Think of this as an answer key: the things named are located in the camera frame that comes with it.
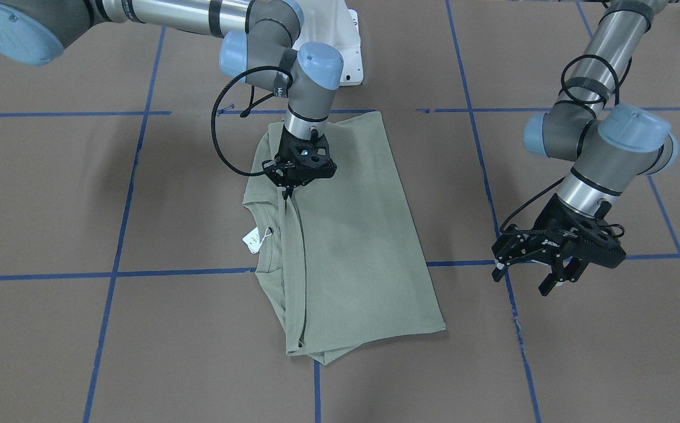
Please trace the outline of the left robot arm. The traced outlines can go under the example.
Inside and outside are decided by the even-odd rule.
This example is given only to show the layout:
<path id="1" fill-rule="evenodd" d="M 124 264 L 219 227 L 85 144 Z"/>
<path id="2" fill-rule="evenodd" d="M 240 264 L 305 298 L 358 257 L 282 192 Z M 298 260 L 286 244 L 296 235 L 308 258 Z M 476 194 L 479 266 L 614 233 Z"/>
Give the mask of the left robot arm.
<path id="1" fill-rule="evenodd" d="M 591 263 L 615 268 L 625 260 L 625 230 L 606 215 L 637 176 L 667 169 L 678 155 L 668 121 L 620 101 L 633 53 L 666 6 L 610 2 L 584 53 L 563 69 L 554 106 L 526 124 L 528 152 L 573 165 L 545 189 L 550 199 L 531 228 L 519 228 L 511 217 L 499 227 L 494 281 L 517 263 L 542 263 L 550 268 L 538 288 L 546 296 L 577 281 Z"/>

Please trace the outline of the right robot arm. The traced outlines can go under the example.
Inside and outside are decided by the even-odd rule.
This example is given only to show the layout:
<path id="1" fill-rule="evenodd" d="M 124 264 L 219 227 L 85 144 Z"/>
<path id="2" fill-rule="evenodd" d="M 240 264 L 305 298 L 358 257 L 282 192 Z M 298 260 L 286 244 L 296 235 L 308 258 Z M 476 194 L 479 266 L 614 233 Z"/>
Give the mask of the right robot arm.
<path id="1" fill-rule="evenodd" d="M 27 65 L 46 65 L 101 22 L 165 26 L 222 40 L 220 70 L 230 82 L 286 98 L 278 150 L 253 176 L 267 176 L 289 198 L 295 188 L 331 179 L 325 126 L 344 69 L 334 46 L 308 41 L 299 48 L 305 16 L 297 1 L 0 1 L 0 53 Z"/>

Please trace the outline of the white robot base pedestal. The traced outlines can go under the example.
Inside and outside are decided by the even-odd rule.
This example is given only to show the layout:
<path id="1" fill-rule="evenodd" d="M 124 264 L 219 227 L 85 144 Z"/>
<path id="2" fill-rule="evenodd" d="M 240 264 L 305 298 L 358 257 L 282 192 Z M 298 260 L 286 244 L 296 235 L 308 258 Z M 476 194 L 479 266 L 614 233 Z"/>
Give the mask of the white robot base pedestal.
<path id="1" fill-rule="evenodd" d="M 306 18 L 306 35 L 310 41 L 332 46 L 344 62 L 339 77 L 342 86 L 362 84 L 364 69 L 361 52 L 359 15 L 345 1 L 310 1 L 311 12 Z"/>

